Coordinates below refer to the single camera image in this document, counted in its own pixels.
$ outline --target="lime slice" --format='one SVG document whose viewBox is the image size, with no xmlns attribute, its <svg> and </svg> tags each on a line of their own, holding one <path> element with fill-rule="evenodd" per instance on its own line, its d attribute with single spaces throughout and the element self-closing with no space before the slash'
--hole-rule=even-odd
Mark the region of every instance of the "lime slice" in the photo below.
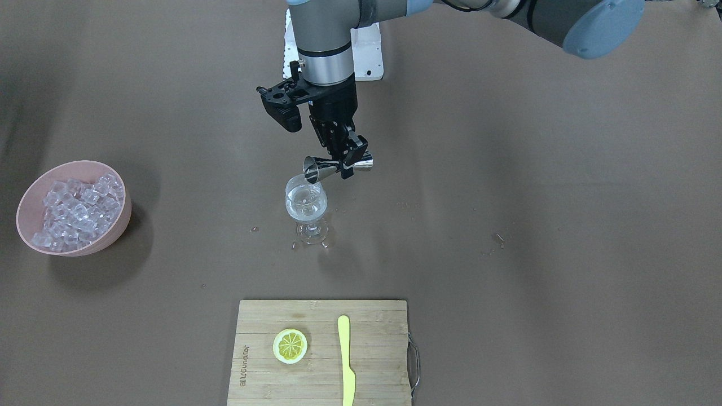
<svg viewBox="0 0 722 406">
<path fill-rule="evenodd" d="M 306 355 L 308 341 L 302 332 L 285 329 L 276 335 L 273 341 L 273 354 L 283 363 L 296 363 Z"/>
</svg>

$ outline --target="cutting board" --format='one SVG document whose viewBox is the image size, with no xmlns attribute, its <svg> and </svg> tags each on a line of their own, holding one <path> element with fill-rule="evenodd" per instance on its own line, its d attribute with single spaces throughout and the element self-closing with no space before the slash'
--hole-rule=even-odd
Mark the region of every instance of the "cutting board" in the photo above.
<svg viewBox="0 0 722 406">
<path fill-rule="evenodd" d="M 342 314 L 351 321 L 354 406 L 410 406 L 406 301 L 241 301 L 228 406 L 341 406 Z M 283 329 L 308 339 L 296 364 L 274 357 L 273 341 Z"/>
</svg>

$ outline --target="yellow knife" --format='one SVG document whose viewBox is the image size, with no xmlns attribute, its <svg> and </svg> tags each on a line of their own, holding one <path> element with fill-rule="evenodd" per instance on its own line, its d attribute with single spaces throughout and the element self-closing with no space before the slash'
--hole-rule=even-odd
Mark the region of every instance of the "yellow knife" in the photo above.
<svg viewBox="0 0 722 406">
<path fill-rule="evenodd" d="M 339 342 L 341 343 L 341 367 L 344 372 L 344 406 L 351 406 L 356 395 L 356 374 L 349 364 L 351 350 L 351 322 L 349 317 L 339 317 Z"/>
</svg>

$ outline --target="brand logo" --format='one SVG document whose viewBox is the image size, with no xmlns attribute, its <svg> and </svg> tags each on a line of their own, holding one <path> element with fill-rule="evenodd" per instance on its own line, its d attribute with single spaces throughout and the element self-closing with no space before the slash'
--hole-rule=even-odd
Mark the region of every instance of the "brand logo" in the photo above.
<svg viewBox="0 0 722 406">
<path fill-rule="evenodd" d="M 241 357 L 242 361 L 240 363 L 240 386 L 245 386 L 245 378 L 248 376 L 248 351 L 251 349 L 251 347 L 244 345 L 243 346 L 243 356 Z"/>
</svg>

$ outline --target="metal handle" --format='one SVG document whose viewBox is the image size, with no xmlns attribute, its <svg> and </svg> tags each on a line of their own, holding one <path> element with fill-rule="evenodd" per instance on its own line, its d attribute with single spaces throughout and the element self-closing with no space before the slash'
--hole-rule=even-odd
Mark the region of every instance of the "metal handle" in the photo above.
<svg viewBox="0 0 722 406">
<path fill-rule="evenodd" d="M 409 385 L 411 385 L 411 401 L 413 402 L 416 389 L 421 383 L 421 358 L 419 358 L 419 348 L 414 343 L 411 333 L 409 333 L 409 346 L 414 349 L 414 357 L 416 358 L 416 382 L 413 385 L 409 382 Z"/>
</svg>

